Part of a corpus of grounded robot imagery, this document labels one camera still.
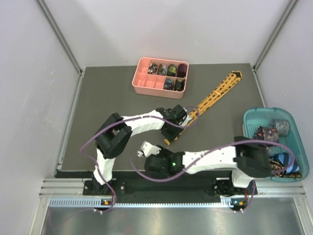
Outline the yellow patterned necktie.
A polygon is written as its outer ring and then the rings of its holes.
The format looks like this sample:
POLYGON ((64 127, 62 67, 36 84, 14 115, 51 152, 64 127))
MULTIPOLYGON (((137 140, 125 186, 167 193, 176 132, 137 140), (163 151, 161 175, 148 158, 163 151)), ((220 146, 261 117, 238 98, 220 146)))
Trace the yellow patterned necktie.
MULTIPOLYGON (((202 115, 207 109, 220 100, 227 92, 229 92, 236 84, 238 84, 242 78, 243 76, 240 71, 232 71, 213 92, 211 92, 199 105, 197 105, 196 108, 190 112, 187 108, 184 108, 187 111, 188 116, 190 116, 186 126, 190 126, 191 124, 195 123, 198 116, 202 115)), ((183 132, 184 128, 173 141, 167 141, 165 138, 165 143, 170 145, 172 142, 176 141, 183 132)))

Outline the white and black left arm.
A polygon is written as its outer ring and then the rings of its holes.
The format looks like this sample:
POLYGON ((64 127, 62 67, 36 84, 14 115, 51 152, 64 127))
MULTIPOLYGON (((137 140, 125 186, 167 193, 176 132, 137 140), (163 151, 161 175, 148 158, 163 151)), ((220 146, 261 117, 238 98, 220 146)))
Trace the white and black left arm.
POLYGON ((115 158, 124 151, 130 137, 160 130, 167 140, 172 141, 191 119, 187 109, 180 105, 173 109, 157 108, 132 117, 120 116, 118 113, 110 115, 97 132, 105 131, 95 138, 97 167, 92 177, 95 190, 100 194, 110 191, 115 158))

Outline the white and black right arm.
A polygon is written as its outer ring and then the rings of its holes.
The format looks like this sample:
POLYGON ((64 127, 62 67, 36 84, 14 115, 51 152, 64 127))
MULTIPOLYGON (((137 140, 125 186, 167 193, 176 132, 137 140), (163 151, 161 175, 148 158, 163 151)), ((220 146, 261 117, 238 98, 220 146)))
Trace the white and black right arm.
POLYGON ((172 152, 160 145, 144 142, 140 152, 146 158, 147 172, 176 177, 178 174, 196 174, 211 170, 230 170, 228 188, 241 193, 256 178, 271 174, 267 147, 259 140, 235 137, 231 145, 199 152, 172 152))

